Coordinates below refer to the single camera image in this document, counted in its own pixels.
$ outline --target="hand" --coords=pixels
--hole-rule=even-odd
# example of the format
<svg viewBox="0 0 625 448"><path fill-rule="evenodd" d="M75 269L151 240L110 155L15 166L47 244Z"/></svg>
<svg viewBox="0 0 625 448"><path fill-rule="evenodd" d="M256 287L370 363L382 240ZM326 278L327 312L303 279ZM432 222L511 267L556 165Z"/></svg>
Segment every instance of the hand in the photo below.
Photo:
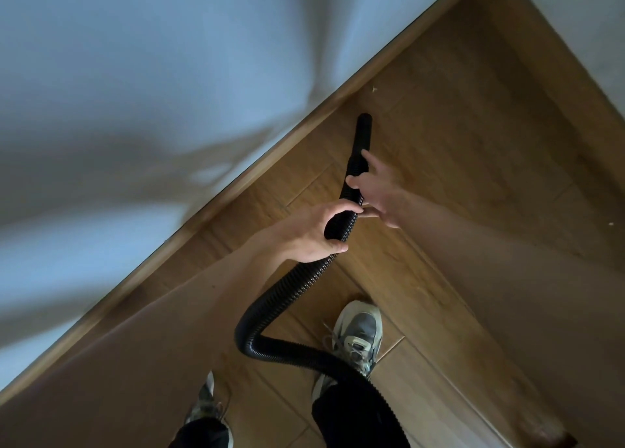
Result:
<svg viewBox="0 0 625 448"><path fill-rule="evenodd" d="M345 178L345 183L351 188L360 190L364 204L371 205L365 208L359 217L379 217L388 227L397 228L399 224L391 215L389 206L391 199L402 192L402 188L396 184L395 173L391 167L367 150L363 150L362 154L374 172Z"/></svg>
<svg viewBox="0 0 625 448"><path fill-rule="evenodd" d="M363 208L349 200L299 209L286 219L259 233L259 238L275 245L284 259L314 262L331 254L340 254L348 245L337 239L326 239L323 231L330 219L343 211L362 213Z"/></svg>

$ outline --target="person's left arm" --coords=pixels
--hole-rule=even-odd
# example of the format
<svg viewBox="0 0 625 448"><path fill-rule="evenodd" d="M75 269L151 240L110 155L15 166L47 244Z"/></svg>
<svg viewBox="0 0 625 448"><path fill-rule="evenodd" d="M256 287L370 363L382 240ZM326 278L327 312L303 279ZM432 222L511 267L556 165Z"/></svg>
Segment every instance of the person's left arm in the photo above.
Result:
<svg viewBox="0 0 625 448"><path fill-rule="evenodd" d="M258 292L287 259L345 252L328 220L348 200L304 208L105 335L0 407L0 445L165 446Z"/></svg>

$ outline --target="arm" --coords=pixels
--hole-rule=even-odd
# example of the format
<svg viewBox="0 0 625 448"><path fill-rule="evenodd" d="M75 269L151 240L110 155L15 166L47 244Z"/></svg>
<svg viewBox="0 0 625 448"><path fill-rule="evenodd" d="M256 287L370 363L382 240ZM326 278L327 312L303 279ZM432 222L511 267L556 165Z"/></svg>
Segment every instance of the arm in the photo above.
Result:
<svg viewBox="0 0 625 448"><path fill-rule="evenodd" d="M477 225L402 190L389 167L349 176L436 263L587 447L625 442L625 277Z"/></svg>
<svg viewBox="0 0 625 448"><path fill-rule="evenodd" d="M165 446L265 281L287 259L345 252L328 220L347 200L304 208L146 306L0 407L6 447Z"/></svg>

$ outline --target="forearm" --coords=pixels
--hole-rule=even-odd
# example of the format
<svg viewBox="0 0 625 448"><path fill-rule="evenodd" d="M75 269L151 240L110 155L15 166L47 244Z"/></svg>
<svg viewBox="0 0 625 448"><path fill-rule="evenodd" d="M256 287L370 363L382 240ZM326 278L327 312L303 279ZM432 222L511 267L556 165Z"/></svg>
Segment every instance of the forearm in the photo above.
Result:
<svg viewBox="0 0 625 448"><path fill-rule="evenodd" d="M389 204L506 353L590 446L625 436L625 278L402 191Z"/></svg>
<svg viewBox="0 0 625 448"><path fill-rule="evenodd" d="M148 305L0 407L0 444L166 444L282 261L278 249L253 238Z"/></svg>

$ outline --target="sneaker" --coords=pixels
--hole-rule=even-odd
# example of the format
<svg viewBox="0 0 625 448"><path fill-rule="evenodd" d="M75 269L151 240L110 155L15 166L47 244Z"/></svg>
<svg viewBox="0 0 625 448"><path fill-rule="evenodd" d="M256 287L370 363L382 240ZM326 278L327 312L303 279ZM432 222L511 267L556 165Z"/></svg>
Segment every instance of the sneaker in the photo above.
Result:
<svg viewBox="0 0 625 448"><path fill-rule="evenodd" d="M228 448L232 448L234 441L232 439L232 431L224 420L228 405L224 409L221 402L217 402L213 394L215 393L215 376L213 372L209 372L205 383L199 390L198 400L193 405L186 418L184 419L185 425L194 420L211 418L217 419L228 429Z"/></svg>
<svg viewBox="0 0 625 448"><path fill-rule="evenodd" d="M369 379L382 342L380 309L365 302L348 303L340 312L334 330L329 336L332 338L332 346L326 349ZM334 384L335 380L321 374L312 390L312 401L316 401Z"/></svg>

